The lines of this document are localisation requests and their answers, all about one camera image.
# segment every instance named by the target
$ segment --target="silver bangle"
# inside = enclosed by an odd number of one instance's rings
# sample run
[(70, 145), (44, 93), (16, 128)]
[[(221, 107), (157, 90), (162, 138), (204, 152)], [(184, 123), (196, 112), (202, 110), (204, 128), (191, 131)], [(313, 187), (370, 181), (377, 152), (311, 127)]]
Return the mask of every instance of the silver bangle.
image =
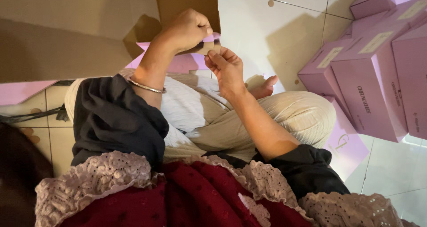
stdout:
[(130, 78), (130, 77), (128, 78), (128, 81), (129, 81), (130, 83), (132, 83), (132, 84), (134, 84), (134, 85), (136, 85), (136, 86), (140, 87), (140, 88), (143, 88), (143, 89), (146, 89), (146, 90), (149, 90), (149, 91), (153, 91), (153, 92), (156, 92), (156, 93), (159, 93), (159, 94), (166, 94), (166, 88), (163, 88), (163, 90), (158, 90), (158, 89), (155, 89), (155, 88), (150, 88), (150, 87), (148, 87), (148, 86), (145, 86), (145, 85), (143, 85), (143, 84), (139, 84), (139, 83), (137, 83), (137, 82), (135, 82), (135, 81), (131, 80), (131, 78)]

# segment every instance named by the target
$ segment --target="tag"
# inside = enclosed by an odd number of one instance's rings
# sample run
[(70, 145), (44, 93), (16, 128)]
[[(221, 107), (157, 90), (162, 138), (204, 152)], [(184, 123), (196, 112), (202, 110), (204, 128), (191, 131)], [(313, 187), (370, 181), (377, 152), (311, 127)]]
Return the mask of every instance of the tag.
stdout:
[(341, 52), (344, 47), (335, 47), (333, 48), (328, 55), (320, 62), (316, 68), (326, 68), (329, 66), (329, 63)]
[(382, 43), (384, 43), (388, 37), (390, 37), (394, 31), (384, 32), (377, 34), (358, 54), (367, 54), (374, 52)]
[(425, 10), (427, 7), (427, 0), (420, 0), (415, 2), (413, 6), (408, 8), (397, 20), (407, 19), (414, 17), (419, 11)]

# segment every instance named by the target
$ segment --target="forearm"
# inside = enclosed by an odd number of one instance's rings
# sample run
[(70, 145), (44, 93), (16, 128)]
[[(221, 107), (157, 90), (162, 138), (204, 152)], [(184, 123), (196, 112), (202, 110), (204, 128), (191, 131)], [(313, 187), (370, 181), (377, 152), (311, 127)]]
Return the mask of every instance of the forearm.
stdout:
[[(175, 51), (168, 47), (167, 40), (153, 40), (131, 79), (139, 84), (162, 90), (167, 68), (175, 54)], [(160, 109), (162, 94), (137, 86), (133, 86), (133, 89), (147, 104)]]
[(286, 154), (300, 144), (248, 91), (233, 98), (231, 104), (265, 161)]

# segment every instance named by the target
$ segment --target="cream trousers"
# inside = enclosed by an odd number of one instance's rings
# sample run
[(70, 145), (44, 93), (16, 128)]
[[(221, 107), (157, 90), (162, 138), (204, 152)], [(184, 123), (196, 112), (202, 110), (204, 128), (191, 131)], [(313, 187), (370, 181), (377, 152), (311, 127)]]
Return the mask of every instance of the cream trousers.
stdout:
[[(128, 77), (134, 69), (123, 69)], [(77, 89), (84, 79), (68, 89), (65, 107), (73, 120)], [(221, 97), (218, 81), (193, 74), (168, 73), (167, 93), (161, 112), (169, 123), (164, 139), (164, 160), (203, 155), (206, 151), (223, 151), (249, 162), (255, 145), (233, 110)], [(264, 110), (300, 143), (322, 148), (335, 124), (335, 109), (325, 98), (310, 92), (284, 92), (258, 100)]]

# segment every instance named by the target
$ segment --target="lace trim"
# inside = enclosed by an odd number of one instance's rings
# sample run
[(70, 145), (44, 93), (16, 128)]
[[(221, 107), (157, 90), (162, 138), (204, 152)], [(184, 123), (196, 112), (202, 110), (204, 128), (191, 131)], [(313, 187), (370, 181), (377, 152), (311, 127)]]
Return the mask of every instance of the lace trim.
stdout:
[(409, 224), (403, 225), (390, 199), (380, 194), (308, 193), (299, 204), (307, 216), (321, 226), (403, 227)]
[(157, 178), (151, 176), (145, 157), (114, 151), (90, 157), (83, 164), (71, 166), (65, 175), (43, 179), (35, 188), (36, 227), (56, 226), (96, 199), (128, 187), (152, 188)]
[(272, 167), (270, 164), (252, 160), (244, 168), (234, 169), (227, 160), (221, 159), (216, 155), (208, 157), (191, 156), (182, 161), (189, 165), (195, 161), (209, 165), (220, 165), (228, 169), (234, 178), (253, 194), (255, 201), (265, 198), (273, 202), (283, 202), (284, 205), (296, 210), (312, 225), (316, 225), (314, 220), (307, 217), (305, 210), (298, 205), (295, 194), (292, 192), (291, 187), (280, 170)]
[(257, 218), (258, 223), (262, 227), (271, 226), (269, 221), (270, 213), (262, 204), (257, 204), (253, 198), (242, 195), (241, 193), (239, 193), (238, 196), (249, 212)]

